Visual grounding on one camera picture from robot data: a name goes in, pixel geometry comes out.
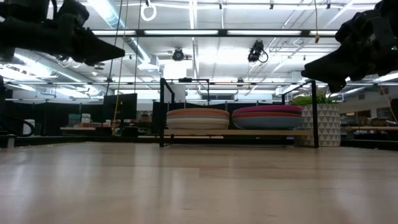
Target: ceiling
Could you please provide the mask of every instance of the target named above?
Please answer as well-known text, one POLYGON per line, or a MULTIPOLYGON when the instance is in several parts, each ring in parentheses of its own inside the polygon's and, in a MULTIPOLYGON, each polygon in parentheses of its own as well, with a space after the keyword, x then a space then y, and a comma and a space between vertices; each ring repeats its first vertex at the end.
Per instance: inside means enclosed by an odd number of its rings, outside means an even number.
MULTIPOLYGON (((315 29, 316 13, 312 0, 274 0, 274 9, 269 10, 270 1, 264 0, 222 0, 223 10, 219 9, 219 0, 197 0, 197 12, 190 15, 190 1, 194 0, 152 0, 156 6, 157 15, 151 21, 140 17, 140 2, 145 0, 113 1, 117 13, 121 12, 121 21, 129 29, 315 29)), ((92 1, 80 1, 90 13, 85 26, 91 29, 110 29, 110 26, 90 4, 92 1)), ((318 0, 318 28, 337 30, 340 25, 351 19, 355 13, 369 10, 378 0, 331 0, 332 7, 325 9, 327 0, 318 0)), ((151 9, 146 9, 150 16, 151 9)), ((75 62, 61 63, 64 69, 87 80, 103 82, 109 74, 112 77, 121 75, 125 82, 133 82, 137 73, 137 82, 159 81, 159 72, 146 72, 136 69, 136 57, 132 49, 124 44, 121 38, 102 38, 104 41, 124 48, 126 56, 113 61, 104 62, 104 70, 94 70, 87 65, 75 62)), ((208 78, 218 82, 236 82, 244 78, 246 82, 299 82, 297 72, 303 70, 306 63, 318 59, 336 50, 339 43, 333 38, 321 38, 315 44, 313 38, 255 38, 255 37, 141 37, 138 44, 149 55, 160 58, 160 65, 170 61, 170 51, 182 48, 187 55, 193 55, 193 44, 197 45, 197 78, 208 78), (256 40, 262 40, 269 53, 269 61, 265 64, 248 64, 248 52, 256 40)), ((54 57, 44 55, 51 61, 51 68, 60 68, 54 57)), ((188 69, 188 77, 194 77, 195 72, 188 69)), ((138 89, 148 89, 148 86, 137 85, 138 89)), ((257 89, 275 89, 276 86, 259 86, 257 89)))

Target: green plant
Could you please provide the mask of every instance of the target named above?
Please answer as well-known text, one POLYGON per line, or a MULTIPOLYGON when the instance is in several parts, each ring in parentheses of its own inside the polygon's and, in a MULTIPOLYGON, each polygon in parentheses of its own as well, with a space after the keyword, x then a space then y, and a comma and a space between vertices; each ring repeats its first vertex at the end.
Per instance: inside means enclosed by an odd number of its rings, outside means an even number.
MULTIPOLYGON (((326 96, 326 92, 317 93, 317 103, 333 103, 333 99, 326 96)), ((298 96, 293 99, 292 104, 295 106, 305 106, 312 104, 312 96, 298 96)))

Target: wooden floor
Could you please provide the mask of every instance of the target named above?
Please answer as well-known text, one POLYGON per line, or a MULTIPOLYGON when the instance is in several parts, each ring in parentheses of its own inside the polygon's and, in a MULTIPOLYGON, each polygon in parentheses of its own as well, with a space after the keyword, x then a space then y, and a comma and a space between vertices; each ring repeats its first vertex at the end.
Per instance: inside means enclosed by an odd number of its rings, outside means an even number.
POLYGON ((79 143, 0 152, 0 223, 398 223, 398 153, 79 143))

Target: geometric patterned planter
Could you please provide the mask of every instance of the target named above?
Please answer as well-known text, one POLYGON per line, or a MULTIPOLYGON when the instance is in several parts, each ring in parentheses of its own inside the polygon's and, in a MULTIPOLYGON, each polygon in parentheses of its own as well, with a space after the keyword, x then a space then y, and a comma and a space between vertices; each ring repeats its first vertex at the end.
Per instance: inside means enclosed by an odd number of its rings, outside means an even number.
MULTIPOLYGON (((297 129, 313 129, 312 105, 302 106, 303 123, 297 129)), ((337 104, 317 104, 319 146, 338 147, 341 142, 340 110, 337 104)), ((314 146, 313 136, 295 136, 296 146, 314 146)))

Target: potted plant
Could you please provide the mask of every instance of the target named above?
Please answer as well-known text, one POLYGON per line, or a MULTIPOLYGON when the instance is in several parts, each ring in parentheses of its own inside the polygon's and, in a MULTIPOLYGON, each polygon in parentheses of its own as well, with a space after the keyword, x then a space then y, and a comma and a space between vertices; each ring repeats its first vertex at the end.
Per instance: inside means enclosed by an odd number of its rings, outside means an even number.
MULTIPOLYGON (((292 104, 303 108, 303 123, 300 129, 313 129, 312 96, 298 96, 292 104)), ((319 146, 338 147, 341 142, 340 111, 333 99, 326 96, 326 92, 317 93, 318 110, 318 138, 319 146)), ((314 146, 313 136, 296 136, 298 146, 314 146)))

